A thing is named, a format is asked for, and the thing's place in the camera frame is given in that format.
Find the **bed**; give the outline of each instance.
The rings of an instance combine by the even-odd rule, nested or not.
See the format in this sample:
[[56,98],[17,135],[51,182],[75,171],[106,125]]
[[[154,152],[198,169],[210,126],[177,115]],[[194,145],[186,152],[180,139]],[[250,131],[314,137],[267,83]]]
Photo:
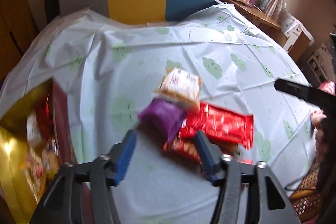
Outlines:
[[[0,117],[30,90],[54,78],[68,95],[78,162],[107,152],[130,128],[137,146],[112,189],[122,223],[209,223],[218,195],[194,163],[162,152],[157,132],[138,125],[167,68],[204,83],[200,99],[254,114],[254,143],[241,159],[266,161],[295,188],[314,159],[313,106],[277,92],[276,78],[309,83],[289,55],[240,15],[214,0],[57,0],[59,13],[7,76]],[[239,222],[247,189],[242,187]]]

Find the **wooden desk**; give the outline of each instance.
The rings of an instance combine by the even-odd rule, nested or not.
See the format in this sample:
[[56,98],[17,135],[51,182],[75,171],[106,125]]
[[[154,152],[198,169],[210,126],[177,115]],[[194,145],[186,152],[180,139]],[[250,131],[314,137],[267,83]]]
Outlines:
[[242,2],[235,0],[220,0],[220,1],[233,3],[237,11],[242,13],[249,21],[258,20],[260,23],[268,25],[274,28],[275,30],[281,30],[281,26],[275,20],[271,19],[271,17],[265,15],[265,13],[259,11],[254,7],[249,7]]

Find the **person's hand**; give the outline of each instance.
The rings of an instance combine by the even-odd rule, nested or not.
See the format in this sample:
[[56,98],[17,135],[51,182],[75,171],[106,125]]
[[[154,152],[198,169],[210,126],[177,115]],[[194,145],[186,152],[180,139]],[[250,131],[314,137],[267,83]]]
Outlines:
[[328,152],[328,144],[324,142],[324,133],[321,129],[321,121],[326,118],[326,115],[321,113],[314,113],[311,115],[312,124],[318,129],[315,139],[316,139],[316,160],[317,162],[322,162],[325,154]]
[[316,139],[316,160],[317,162],[322,162],[324,160],[324,155],[328,152],[328,144],[325,143],[324,134],[322,129],[319,129],[315,136]]

